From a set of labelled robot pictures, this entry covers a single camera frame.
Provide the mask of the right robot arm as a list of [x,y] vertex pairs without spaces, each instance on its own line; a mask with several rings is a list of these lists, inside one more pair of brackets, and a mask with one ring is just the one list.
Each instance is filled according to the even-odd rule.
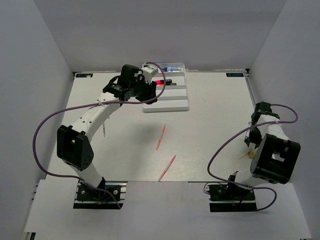
[[263,183],[283,184],[289,182],[295,168],[301,145],[284,133],[280,116],[273,112],[273,104],[259,102],[255,105],[244,137],[245,144],[254,156],[248,170],[234,173],[234,182],[225,188],[226,195],[236,200],[244,188]]

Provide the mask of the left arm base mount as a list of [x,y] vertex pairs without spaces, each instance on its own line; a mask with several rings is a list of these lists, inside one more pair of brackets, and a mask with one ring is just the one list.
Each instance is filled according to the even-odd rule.
[[78,182],[73,208],[82,210],[120,210],[126,197],[127,182],[107,181],[105,189],[96,191]]

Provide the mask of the pink pen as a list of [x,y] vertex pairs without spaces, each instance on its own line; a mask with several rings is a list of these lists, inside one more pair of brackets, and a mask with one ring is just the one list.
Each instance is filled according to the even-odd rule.
[[172,159],[169,161],[169,163],[167,164],[166,168],[164,169],[164,171],[161,173],[161,175],[158,178],[158,182],[161,182],[161,180],[163,179],[163,177],[165,176],[165,174],[167,173],[167,171],[169,170],[169,168],[171,167],[171,165],[173,164],[173,162],[175,161],[177,155],[175,154]]
[[167,126],[167,125],[164,124],[164,126],[163,126],[163,128],[162,128],[162,130],[161,130],[161,134],[160,134],[159,140],[158,140],[157,145],[156,145],[156,151],[157,151],[157,150],[159,149],[159,147],[160,147],[162,138],[163,138],[164,133],[165,133],[165,130],[166,130],[166,126]]

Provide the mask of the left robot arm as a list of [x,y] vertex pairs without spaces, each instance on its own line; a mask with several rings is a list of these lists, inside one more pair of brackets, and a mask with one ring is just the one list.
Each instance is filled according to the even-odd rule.
[[138,102],[152,104],[157,101],[157,84],[152,78],[158,68],[144,65],[142,68],[126,64],[120,75],[113,77],[102,89],[97,106],[91,107],[70,126],[61,125],[57,130],[57,156],[69,165],[89,184],[88,193],[99,200],[105,196],[105,180],[93,164],[94,151],[91,140],[100,126],[117,111],[124,102],[135,98]]

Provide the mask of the orange-capped black marker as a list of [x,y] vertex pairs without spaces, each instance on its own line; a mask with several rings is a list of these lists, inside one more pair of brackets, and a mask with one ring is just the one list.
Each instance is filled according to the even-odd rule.
[[[160,86],[160,87],[163,87],[164,86],[164,84],[162,83],[162,84],[158,84],[157,83],[157,86]],[[166,83],[166,86],[177,86],[177,83],[174,83],[174,82],[171,82],[171,83]]]

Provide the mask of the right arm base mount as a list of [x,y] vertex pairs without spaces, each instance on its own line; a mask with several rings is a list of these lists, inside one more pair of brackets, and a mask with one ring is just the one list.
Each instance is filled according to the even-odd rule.
[[204,185],[203,191],[209,195],[211,213],[255,212],[257,210],[253,190],[227,182],[212,181]]

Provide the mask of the pink black highlighter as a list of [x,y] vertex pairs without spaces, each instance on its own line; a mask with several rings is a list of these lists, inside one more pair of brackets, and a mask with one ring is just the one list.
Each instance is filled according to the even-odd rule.
[[166,79],[166,80],[156,80],[155,81],[158,85],[163,85],[164,83],[166,84],[171,84],[172,80],[171,79]]

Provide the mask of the clear blue-capped spray bottle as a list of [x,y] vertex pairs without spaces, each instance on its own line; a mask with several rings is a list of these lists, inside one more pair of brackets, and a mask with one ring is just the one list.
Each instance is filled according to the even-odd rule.
[[175,66],[167,66],[161,68],[164,72],[183,72],[184,69],[182,67],[175,67]]

